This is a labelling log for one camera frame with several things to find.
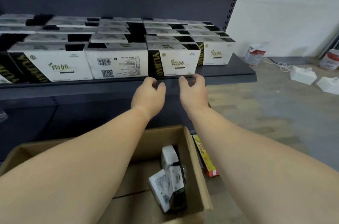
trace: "hand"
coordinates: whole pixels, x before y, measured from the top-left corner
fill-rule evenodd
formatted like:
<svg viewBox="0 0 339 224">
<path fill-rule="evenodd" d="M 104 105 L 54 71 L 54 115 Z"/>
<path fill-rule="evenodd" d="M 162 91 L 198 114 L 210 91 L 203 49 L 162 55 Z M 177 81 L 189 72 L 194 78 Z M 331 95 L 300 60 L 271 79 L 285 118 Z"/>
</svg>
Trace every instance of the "hand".
<svg viewBox="0 0 339 224">
<path fill-rule="evenodd" d="M 209 106 L 204 77 L 194 74 L 193 78 L 195 84 L 191 87 L 184 77 L 179 78 L 180 102 L 189 117 L 194 110 Z"/>
<path fill-rule="evenodd" d="M 131 109 L 142 111 L 148 121 L 159 113 L 165 103 L 165 83 L 160 83 L 158 89 L 153 88 L 155 83 L 155 78 L 146 77 L 142 85 L 135 91 L 130 106 Z"/>
</svg>

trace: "left hand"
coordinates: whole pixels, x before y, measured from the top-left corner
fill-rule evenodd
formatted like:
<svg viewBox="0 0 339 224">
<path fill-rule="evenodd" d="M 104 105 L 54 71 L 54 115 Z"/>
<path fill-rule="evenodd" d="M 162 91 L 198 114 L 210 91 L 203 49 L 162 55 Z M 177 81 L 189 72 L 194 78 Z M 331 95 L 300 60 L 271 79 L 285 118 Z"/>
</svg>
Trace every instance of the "left hand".
<svg viewBox="0 0 339 224">
<path fill-rule="evenodd" d="M 142 85 L 135 91 L 130 106 L 131 109 L 142 111 L 149 121 L 159 113 L 165 103 L 165 83 L 160 83 L 158 89 L 153 88 L 155 83 L 155 78 L 146 77 Z"/>
</svg>

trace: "right hand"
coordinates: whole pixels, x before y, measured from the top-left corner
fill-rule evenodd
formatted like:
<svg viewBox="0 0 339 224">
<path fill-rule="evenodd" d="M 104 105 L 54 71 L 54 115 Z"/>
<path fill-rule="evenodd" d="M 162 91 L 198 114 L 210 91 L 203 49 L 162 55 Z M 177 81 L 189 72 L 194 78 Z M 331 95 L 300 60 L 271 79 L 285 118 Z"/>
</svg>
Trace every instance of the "right hand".
<svg viewBox="0 0 339 224">
<path fill-rule="evenodd" d="M 204 77 L 194 74 L 193 78 L 195 84 L 191 87 L 184 77 L 179 78 L 180 102 L 189 116 L 193 111 L 209 106 Z"/>
</svg>

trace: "white wall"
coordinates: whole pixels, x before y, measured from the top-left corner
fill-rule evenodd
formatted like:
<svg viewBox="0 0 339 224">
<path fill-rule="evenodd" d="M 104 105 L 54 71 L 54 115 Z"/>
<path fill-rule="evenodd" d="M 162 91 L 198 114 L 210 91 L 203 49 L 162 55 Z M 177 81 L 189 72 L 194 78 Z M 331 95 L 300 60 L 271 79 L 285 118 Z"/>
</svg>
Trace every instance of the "white wall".
<svg viewBox="0 0 339 224">
<path fill-rule="evenodd" d="M 238 0 L 227 28 L 240 56 L 266 41 L 267 56 L 316 56 L 338 31 L 339 0 Z"/>
</svg>

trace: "person's right arm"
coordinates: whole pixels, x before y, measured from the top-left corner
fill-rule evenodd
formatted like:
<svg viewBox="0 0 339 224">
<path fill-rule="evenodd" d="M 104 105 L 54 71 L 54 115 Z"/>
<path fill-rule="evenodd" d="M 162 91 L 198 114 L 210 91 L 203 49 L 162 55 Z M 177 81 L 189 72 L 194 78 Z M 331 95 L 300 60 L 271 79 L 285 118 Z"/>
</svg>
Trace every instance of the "person's right arm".
<svg viewBox="0 0 339 224">
<path fill-rule="evenodd" d="M 205 80 L 180 77 L 180 101 L 213 164 L 250 222 L 339 223 L 339 173 L 247 131 L 209 108 Z"/>
</svg>

